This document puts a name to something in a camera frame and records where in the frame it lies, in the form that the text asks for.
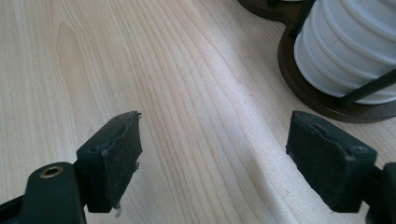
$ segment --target light wood surface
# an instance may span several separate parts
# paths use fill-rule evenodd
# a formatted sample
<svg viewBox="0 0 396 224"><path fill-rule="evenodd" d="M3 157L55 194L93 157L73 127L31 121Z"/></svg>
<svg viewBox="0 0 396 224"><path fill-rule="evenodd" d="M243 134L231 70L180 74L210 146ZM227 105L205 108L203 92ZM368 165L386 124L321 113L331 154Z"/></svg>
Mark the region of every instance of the light wood surface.
<svg viewBox="0 0 396 224"><path fill-rule="evenodd" d="M285 153L291 111L312 111L278 70L283 29L236 0L0 1L0 203L137 110L122 215L89 223L364 223L366 205L333 213ZM396 119L333 123L396 161Z"/></svg>

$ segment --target wooden table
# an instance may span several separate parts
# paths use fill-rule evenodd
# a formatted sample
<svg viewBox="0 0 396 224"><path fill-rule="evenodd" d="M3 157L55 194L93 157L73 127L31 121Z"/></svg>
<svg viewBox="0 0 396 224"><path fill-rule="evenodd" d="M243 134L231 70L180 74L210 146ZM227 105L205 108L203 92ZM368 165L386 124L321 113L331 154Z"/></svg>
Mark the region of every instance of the wooden table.
<svg viewBox="0 0 396 224"><path fill-rule="evenodd" d="M333 213L285 153L291 111L312 111L278 70L283 29L236 0L0 1L0 203L137 110L122 215L89 223L364 223L367 205ZM333 123L396 161L396 119Z"/></svg>

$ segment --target wood grain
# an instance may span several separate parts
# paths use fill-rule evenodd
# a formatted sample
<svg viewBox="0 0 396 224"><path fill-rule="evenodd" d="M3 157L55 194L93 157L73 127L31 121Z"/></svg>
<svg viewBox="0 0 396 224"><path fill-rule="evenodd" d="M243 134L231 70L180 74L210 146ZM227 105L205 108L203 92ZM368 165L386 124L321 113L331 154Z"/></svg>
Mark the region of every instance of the wood grain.
<svg viewBox="0 0 396 224"><path fill-rule="evenodd" d="M144 153L122 215L89 223L363 223L332 213L285 153L284 26L232 0L0 1L0 203L73 162L130 110ZM396 119L336 125L396 161Z"/></svg>

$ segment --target round base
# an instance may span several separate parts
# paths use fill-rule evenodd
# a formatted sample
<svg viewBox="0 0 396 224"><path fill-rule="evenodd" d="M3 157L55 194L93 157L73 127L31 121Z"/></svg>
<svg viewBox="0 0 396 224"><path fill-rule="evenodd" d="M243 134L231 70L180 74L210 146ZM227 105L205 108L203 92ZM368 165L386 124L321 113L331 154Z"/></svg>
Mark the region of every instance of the round base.
<svg viewBox="0 0 396 224"><path fill-rule="evenodd" d="M352 104L340 108L334 103L336 98L318 91L305 80L294 60L295 40L289 37L290 27L303 3L279 2L276 6L270 7L265 0L238 0L238 2L260 17L280 21L286 25L277 51L279 68L290 89L303 103L323 116L344 122L368 123L396 117L396 101L382 105Z"/></svg>

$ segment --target dark brown wooden base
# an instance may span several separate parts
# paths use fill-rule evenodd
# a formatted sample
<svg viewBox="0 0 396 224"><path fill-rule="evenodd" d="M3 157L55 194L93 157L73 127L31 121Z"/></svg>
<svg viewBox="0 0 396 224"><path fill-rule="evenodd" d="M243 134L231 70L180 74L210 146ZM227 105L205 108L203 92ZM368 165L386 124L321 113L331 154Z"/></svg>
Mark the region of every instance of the dark brown wooden base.
<svg viewBox="0 0 396 224"><path fill-rule="evenodd" d="M295 40L289 37L290 27L300 11L301 2L280 2L274 7L268 6L265 0L238 0L238 2L260 17L280 21L286 25L277 51L279 68L290 89L303 103L323 116L344 122L368 123L396 117L396 101L382 105L352 104L340 108L334 104L336 98L318 91L305 80L294 60Z"/></svg>

